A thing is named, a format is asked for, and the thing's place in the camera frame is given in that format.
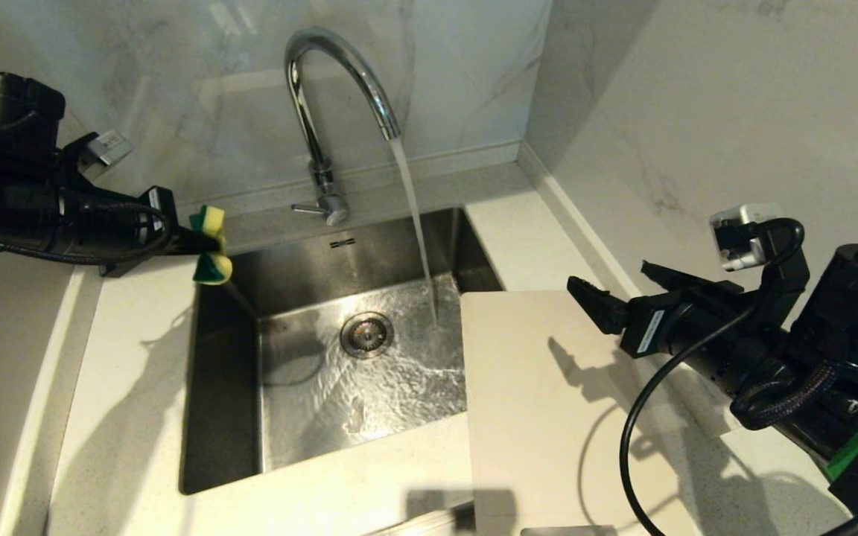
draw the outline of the chrome faucet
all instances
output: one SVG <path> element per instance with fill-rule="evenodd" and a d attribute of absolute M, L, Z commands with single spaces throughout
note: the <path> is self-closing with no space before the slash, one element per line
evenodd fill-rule
<path fill-rule="evenodd" d="M 296 118 L 300 121 L 307 149 L 310 150 L 310 173 L 313 174 L 314 187 L 317 190 L 317 204 L 293 205 L 292 208 L 305 213 L 323 214 L 327 225 L 337 225 L 350 216 L 350 208 L 340 195 L 340 187 L 333 177 L 330 159 L 320 146 L 317 130 L 313 125 L 313 116 L 310 114 L 303 92 L 300 58 L 303 58 L 303 54 L 308 51 L 326 52 L 350 72 L 366 95 L 372 114 L 375 115 L 382 137 L 386 141 L 398 138 L 401 131 L 398 123 L 395 122 L 395 115 L 389 106 L 386 92 L 360 51 L 355 50 L 353 45 L 348 44 L 340 35 L 326 28 L 304 28 L 293 34 L 287 43 L 286 51 L 287 83 L 290 86 L 290 97 L 293 98 L 293 108 L 296 109 Z"/>

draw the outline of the sink drain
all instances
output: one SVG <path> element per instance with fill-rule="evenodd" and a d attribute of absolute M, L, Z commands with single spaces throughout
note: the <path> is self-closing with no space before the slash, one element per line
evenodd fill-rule
<path fill-rule="evenodd" d="M 340 330 L 340 343 L 347 354 L 369 359 L 384 353 L 393 340 L 393 325 L 380 313 L 359 313 L 350 316 Z"/>

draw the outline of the stainless steel sink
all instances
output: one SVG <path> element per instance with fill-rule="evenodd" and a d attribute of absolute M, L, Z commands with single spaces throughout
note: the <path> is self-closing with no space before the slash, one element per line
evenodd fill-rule
<path fill-rule="evenodd" d="M 195 493 L 465 411 L 459 295 L 501 290 L 462 209 L 236 255 L 201 286 L 181 491 Z"/>

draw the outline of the white cutting board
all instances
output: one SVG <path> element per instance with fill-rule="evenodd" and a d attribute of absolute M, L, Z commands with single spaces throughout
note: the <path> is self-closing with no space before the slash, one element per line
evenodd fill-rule
<path fill-rule="evenodd" d="M 617 337 L 600 333 L 565 291 L 469 293 L 462 310 L 480 534 L 589 525 L 646 534 L 617 472 L 617 441 L 640 390 Z M 695 533 L 670 465 L 649 438 L 633 437 L 641 505 L 656 509 L 663 532 Z"/>

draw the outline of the yellow sponge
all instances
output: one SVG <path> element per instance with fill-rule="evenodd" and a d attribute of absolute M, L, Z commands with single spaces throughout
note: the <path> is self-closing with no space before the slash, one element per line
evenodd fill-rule
<path fill-rule="evenodd" d="M 201 254 L 197 258 L 194 281 L 205 285 L 222 285 L 231 278 L 234 265 L 227 257 L 227 238 L 224 237 L 224 211 L 217 207 L 202 205 L 200 213 L 191 216 L 191 230 L 215 238 L 220 251 Z"/>

